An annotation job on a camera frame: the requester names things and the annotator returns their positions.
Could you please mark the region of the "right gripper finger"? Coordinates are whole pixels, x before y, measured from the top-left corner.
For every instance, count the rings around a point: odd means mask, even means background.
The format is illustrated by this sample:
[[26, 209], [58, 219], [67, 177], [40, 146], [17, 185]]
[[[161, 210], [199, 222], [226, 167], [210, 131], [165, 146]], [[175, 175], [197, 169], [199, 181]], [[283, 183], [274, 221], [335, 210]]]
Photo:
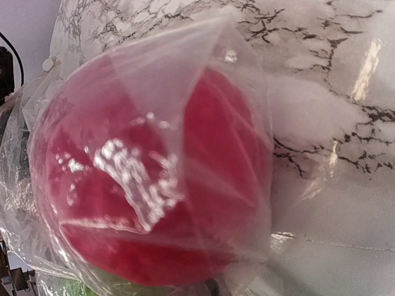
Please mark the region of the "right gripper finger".
[[206, 287], [209, 290], [211, 296], [227, 296], [228, 286], [223, 279], [210, 278], [204, 281]]

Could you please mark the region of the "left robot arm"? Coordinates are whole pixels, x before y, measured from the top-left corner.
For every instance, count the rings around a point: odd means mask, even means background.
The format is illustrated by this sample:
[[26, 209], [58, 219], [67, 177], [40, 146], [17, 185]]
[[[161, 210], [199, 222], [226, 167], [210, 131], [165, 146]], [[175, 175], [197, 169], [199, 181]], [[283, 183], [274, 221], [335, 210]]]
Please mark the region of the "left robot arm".
[[15, 81], [13, 56], [5, 47], [0, 49], [0, 99], [3, 105], [6, 97], [14, 92]]

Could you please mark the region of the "clear zip top bag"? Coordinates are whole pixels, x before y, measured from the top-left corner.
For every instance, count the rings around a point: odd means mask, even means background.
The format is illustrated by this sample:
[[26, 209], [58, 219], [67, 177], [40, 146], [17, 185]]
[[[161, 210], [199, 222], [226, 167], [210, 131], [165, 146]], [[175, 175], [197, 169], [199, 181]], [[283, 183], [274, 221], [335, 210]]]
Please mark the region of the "clear zip top bag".
[[241, 295], [270, 252], [268, 76], [209, 17], [13, 96], [1, 235], [49, 295]]

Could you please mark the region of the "red fake apple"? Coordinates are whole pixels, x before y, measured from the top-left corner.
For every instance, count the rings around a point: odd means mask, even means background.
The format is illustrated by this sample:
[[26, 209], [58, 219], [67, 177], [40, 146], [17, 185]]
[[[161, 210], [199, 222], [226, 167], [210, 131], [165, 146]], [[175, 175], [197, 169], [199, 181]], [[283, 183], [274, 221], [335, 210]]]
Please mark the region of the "red fake apple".
[[268, 250], [271, 153], [247, 95], [213, 68], [153, 95], [113, 70], [61, 87], [32, 142], [54, 244], [144, 286], [205, 280]]

